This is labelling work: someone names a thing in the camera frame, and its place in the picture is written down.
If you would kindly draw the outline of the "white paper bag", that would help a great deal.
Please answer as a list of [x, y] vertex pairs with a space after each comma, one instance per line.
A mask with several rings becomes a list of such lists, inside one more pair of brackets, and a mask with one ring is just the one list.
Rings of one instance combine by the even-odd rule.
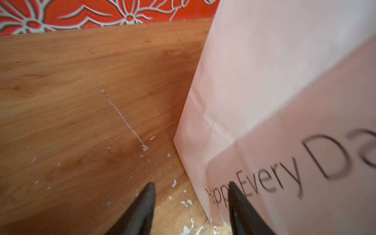
[[221, 1], [174, 143], [213, 226], [375, 234], [375, 1]]

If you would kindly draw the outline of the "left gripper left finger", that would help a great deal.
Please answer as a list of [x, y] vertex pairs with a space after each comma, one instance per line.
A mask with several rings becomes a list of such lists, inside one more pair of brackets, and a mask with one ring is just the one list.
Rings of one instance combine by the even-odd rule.
[[149, 235], [152, 228], [155, 202], [155, 184], [149, 182], [106, 234]]

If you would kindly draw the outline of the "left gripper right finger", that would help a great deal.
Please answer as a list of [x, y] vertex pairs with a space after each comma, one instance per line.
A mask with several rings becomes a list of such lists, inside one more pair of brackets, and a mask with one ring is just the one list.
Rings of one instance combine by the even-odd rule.
[[233, 235], [276, 235], [233, 181], [229, 184], [228, 200]]

